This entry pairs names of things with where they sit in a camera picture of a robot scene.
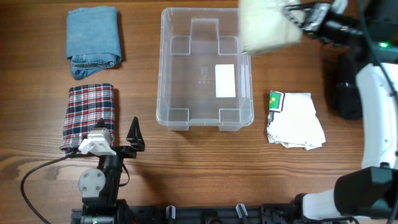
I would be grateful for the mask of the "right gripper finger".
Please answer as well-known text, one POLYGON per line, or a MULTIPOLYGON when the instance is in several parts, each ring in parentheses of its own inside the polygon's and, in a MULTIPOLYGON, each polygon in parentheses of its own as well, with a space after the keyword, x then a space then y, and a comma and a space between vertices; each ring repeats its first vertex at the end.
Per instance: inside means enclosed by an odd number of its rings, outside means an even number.
POLYGON ((304 29, 305 16, 307 11, 304 9, 282 8, 283 15, 298 29, 304 29))
POLYGON ((301 3, 301 4, 290 4, 284 7, 286 11, 311 11, 315 9, 318 2, 301 3))

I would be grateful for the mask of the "cream white cloth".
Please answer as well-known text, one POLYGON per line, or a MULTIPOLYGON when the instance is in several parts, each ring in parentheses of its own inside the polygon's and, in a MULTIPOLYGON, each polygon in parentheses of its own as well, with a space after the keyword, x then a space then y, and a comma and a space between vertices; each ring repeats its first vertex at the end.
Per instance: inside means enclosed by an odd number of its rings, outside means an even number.
POLYGON ((302 31, 282 13, 298 0, 239 0, 239 52, 259 55, 301 42, 302 31))

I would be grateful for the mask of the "black cloth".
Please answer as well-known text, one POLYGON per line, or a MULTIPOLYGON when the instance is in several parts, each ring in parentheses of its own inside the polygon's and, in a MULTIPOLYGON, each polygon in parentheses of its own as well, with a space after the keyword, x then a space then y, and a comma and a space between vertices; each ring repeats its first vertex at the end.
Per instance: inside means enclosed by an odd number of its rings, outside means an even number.
POLYGON ((349 55, 339 55, 336 71, 336 85, 332 108, 345 120, 363 118, 361 99, 356 86, 358 72, 355 60, 349 55))

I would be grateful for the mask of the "clear plastic storage container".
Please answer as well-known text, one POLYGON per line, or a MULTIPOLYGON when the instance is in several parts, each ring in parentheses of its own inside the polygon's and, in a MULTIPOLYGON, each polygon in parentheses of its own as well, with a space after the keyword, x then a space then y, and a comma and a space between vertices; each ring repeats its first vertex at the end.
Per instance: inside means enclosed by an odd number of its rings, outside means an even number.
POLYGON ((239 52, 238 9, 168 7, 161 14, 156 119, 173 131, 254 120, 251 58, 239 52), (215 65, 234 64, 234 98, 217 98, 215 65))

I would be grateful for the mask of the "white printed shirt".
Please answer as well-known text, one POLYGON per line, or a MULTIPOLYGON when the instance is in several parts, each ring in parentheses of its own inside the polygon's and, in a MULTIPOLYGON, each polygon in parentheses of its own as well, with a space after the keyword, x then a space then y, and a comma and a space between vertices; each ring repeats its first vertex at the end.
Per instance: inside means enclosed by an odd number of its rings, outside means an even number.
POLYGON ((310 93, 271 91, 266 132, 269 143, 286 148, 311 150, 326 142, 310 93))

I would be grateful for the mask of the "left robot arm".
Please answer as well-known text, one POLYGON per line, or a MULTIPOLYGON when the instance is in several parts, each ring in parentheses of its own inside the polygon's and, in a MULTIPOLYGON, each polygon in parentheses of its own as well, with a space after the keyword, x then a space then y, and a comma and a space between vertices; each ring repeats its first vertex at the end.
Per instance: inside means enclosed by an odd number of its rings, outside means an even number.
POLYGON ((134 159, 145 150, 138 118, 133 118, 126 137, 130 145, 112 146, 112 140, 104 119, 100 119, 78 147, 81 156, 96 156, 99 161, 97 168, 84 171, 78 180, 83 208, 72 211, 72 223, 139 222, 127 202, 118 199, 119 188, 123 186, 121 174, 127 170, 124 160, 134 159))

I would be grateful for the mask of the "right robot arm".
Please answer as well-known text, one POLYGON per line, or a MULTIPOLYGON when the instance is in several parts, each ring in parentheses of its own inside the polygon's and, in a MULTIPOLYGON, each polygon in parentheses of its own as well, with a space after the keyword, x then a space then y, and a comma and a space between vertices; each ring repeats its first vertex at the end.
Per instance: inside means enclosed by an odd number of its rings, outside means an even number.
POLYGON ((340 177, 331 190, 297 195, 284 212, 289 223, 397 220, 397 2, 359 1, 358 11, 353 19, 326 2, 282 8, 304 34, 353 49, 364 128, 361 169, 340 177))

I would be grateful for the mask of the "white label in container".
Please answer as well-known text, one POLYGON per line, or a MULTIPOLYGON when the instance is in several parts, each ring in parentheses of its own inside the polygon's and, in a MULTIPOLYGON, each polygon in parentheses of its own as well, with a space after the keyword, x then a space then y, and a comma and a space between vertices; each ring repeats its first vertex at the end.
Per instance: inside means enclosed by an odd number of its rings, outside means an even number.
POLYGON ((234 64, 215 65, 215 89, 217 98, 236 96, 234 64))

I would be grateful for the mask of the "folded red plaid shirt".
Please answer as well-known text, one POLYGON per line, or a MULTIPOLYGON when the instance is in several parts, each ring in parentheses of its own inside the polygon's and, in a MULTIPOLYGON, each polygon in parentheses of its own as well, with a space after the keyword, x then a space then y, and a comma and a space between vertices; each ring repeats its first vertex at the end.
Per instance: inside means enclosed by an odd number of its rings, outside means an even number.
POLYGON ((114 87, 109 83, 103 83, 70 88, 60 149, 66 155, 72 154, 101 119, 113 138, 114 87))

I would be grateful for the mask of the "folded blue denim jeans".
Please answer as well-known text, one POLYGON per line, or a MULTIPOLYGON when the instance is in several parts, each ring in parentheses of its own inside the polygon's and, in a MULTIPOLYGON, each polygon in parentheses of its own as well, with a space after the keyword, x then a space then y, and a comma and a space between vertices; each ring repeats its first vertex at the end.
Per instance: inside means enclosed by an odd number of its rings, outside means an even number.
POLYGON ((68 12, 66 58, 72 77, 82 80, 122 61, 118 12, 113 6, 81 7, 68 12))

